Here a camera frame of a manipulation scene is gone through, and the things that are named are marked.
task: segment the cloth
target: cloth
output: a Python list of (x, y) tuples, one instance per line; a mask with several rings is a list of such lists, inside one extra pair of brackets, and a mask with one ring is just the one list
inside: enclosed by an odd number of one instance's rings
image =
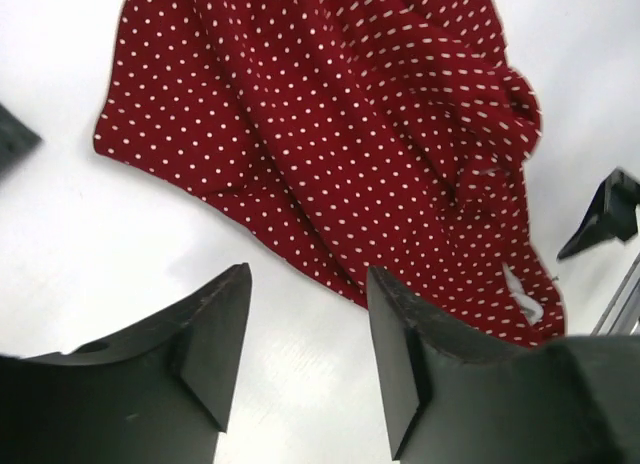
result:
[[(366, 306), (369, 266), (522, 346), (564, 333), (529, 243), (541, 119), (492, 0), (126, 0), (98, 153)], [(529, 324), (503, 263), (544, 308)]]

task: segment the dark red fabric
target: dark red fabric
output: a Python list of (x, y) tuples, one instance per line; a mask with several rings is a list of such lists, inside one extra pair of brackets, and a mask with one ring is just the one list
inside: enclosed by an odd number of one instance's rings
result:
[[(127, 0), (95, 149), (360, 305), (367, 267), (386, 266), (533, 346), (564, 332), (529, 244), (539, 129), (491, 0)], [(544, 306), (535, 326), (503, 263)]]

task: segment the black pointed object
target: black pointed object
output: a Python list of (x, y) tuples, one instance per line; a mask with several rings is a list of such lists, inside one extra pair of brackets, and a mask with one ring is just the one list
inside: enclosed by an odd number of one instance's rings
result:
[(40, 137), (0, 104), (0, 173), (26, 156)]
[(0, 358), (0, 463), (211, 464), (250, 296), (234, 266), (73, 354)]
[(558, 253), (558, 261), (568, 259), (602, 242), (627, 242), (638, 234), (636, 206), (640, 204), (640, 184), (617, 168), (602, 181), (580, 227)]
[(527, 350), (476, 331), (378, 268), (367, 298), (393, 459), (640, 462), (640, 337)]

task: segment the white table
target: white table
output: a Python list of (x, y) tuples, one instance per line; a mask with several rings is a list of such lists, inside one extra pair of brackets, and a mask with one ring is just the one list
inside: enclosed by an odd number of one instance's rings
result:
[[(588, 333), (640, 240), (563, 265), (601, 179), (640, 174), (640, 0), (496, 0), (539, 92), (533, 236)], [(0, 351), (72, 351), (247, 261), (254, 298), (216, 463), (389, 462), (367, 314), (179, 190), (95, 156), (122, 0), (0, 0), (0, 99), (45, 142), (0, 182)]]

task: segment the red polka dot fabric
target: red polka dot fabric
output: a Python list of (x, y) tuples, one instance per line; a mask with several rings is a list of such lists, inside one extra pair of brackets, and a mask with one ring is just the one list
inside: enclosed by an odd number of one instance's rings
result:
[(564, 333), (529, 243), (538, 105), (491, 0), (126, 0), (114, 60), (98, 153), (362, 306), (367, 268), (384, 266), (505, 341)]

